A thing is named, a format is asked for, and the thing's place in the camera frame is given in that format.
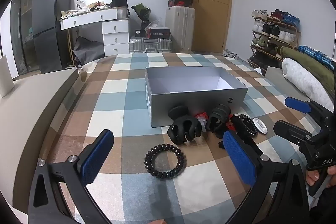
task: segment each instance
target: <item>human hand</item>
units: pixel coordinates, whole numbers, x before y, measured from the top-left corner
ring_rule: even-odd
[[[332,175],[332,177],[329,183],[326,185],[326,188],[336,185],[336,165],[328,167],[328,174]],[[310,186],[313,186],[319,177],[320,174],[317,170],[306,171],[306,181]]]
[[[167,224],[166,221],[164,221],[163,219],[160,219],[160,220],[155,220],[149,224]]]

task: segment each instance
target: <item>desk drawer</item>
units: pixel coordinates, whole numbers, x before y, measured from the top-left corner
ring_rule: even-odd
[[[128,32],[103,34],[104,45],[124,44],[129,42]]]
[[[129,53],[129,44],[104,45],[105,56]]]
[[[89,12],[83,15],[78,15],[63,20],[62,30],[76,26],[81,26],[94,22],[102,22],[107,20],[117,19],[117,9],[107,9]]]
[[[103,34],[128,32],[128,20],[108,21],[101,24]]]

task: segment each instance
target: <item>blue sneaker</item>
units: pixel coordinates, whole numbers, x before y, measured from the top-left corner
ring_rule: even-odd
[[[288,24],[288,25],[291,25],[297,29],[300,28],[300,19],[291,15],[290,13],[288,12],[285,12],[283,14],[283,19],[281,20],[282,23],[285,23],[285,24]]]

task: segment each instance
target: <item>glass cabinet door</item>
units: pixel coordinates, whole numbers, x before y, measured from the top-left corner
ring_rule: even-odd
[[[20,3],[21,0],[12,0],[10,7],[10,36],[14,60],[19,75],[27,73],[26,60],[23,55],[20,35]]]
[[[32,5],[33,0],[21,0],[21,41],[28,72],[39,69],[33,39]]]

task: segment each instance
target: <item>suitcase handle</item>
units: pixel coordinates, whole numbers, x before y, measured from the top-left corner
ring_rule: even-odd
[[[146,53],[146,52],[147,52],[147,50],[154,50],[154,52],[158,52],[158,50],[157,50],[157,49],[155,49],[155,48],[152,48],[152,47],[145,48],[145,50],[144,50],[143,52],[144,52],[144,53]]]
[[[144,39],[143,42],[144,43],[158,43],[159,40],[158,39]]]

